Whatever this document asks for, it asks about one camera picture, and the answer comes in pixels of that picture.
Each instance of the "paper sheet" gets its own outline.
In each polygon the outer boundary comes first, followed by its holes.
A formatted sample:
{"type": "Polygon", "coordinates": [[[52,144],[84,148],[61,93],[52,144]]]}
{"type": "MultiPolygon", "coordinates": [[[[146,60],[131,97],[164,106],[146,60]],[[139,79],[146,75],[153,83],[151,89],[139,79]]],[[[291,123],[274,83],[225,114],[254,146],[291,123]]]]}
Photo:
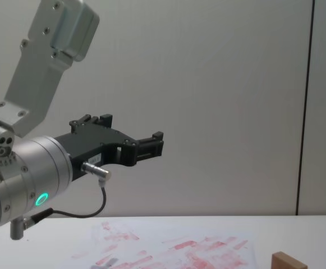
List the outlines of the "paper sheet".
{"type": "Polygon", "coordinates": [[[149,221],[103,222],[59,268],[256,269],[243,234],[149,221]]]}

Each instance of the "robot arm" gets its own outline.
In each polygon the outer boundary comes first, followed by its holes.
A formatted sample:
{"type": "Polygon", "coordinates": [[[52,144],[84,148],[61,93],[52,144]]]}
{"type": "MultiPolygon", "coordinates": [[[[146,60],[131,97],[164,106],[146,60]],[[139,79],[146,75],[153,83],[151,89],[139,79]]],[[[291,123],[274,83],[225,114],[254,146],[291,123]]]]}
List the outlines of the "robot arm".
{"type": "Polygon", "coordinates": [[[133,166],[162,154],[163,133],[132,139],[111,128],[111,115],[73,120],[71,132],[55,139],[14,141],[45,118],[63,72],[84,59],[98,23],[82,0],[42,0],[28,39],[21,42],[21,59],[0,102],[0,225],[12,221],[13,239],[22,238],[31,225],[23,214],[86,173],[100,178],[104,194],[111,175],[100,166],[133,166]]]}

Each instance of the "label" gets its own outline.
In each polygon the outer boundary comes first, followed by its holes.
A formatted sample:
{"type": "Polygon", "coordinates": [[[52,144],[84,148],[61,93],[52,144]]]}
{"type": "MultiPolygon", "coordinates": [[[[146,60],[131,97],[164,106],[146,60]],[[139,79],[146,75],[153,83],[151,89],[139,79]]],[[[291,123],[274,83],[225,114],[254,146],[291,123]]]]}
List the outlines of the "label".
{"type": "Polygon", "coordinates": [[[90,164],[97,164],[102,160],[102,154],[99,153],[98,155],[93,156],[92,158],[88,159],[90,164]]]}

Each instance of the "table surface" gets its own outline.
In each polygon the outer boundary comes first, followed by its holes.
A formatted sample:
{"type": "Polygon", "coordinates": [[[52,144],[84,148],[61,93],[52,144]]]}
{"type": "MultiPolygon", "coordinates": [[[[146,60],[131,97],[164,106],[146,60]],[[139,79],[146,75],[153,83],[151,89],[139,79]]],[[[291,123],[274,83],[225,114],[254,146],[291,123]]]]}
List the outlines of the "table surface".
{"type": "Polygon", "coordinates": [[[204,217],[105,217],[46,219],[10,239],[9,224],[0,227],[0,268],[54,268],[75,252],[80,239],[102,221],[148,220],[224,231],[241,231],[256,239],[254,248],[260,269],[270,269],[271,256],[283,251],[307,264],[326,269],[326,216],[204,216],[204,217]]]}

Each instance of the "green led ring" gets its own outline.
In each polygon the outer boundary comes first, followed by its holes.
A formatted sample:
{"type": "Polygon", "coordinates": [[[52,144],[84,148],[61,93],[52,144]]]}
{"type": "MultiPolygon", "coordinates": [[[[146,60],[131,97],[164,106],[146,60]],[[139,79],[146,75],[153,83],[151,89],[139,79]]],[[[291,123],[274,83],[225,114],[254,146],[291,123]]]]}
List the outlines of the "green led ring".
{"type": "Polygon", "coordinates": [[[44,203],[49,197],[49,194],[47,192],[42,193],[38,199],[35,201],[35,206],[40,206],[42,203],[44,203]]]}

